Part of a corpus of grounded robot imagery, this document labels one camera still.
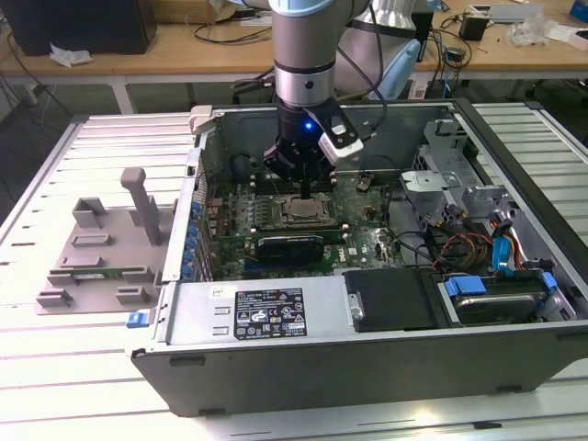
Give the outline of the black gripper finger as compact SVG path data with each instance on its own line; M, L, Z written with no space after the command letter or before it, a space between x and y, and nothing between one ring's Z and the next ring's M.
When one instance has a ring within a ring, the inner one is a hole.
M306 198L306 176L300 162L290 161L274 145L264 151L264 165L282 180L290 184L297 183L300 190L300 197Z
M305 198L309 198L311 188L327 179L333 170L334 166L327 158L309 160L305 164Z

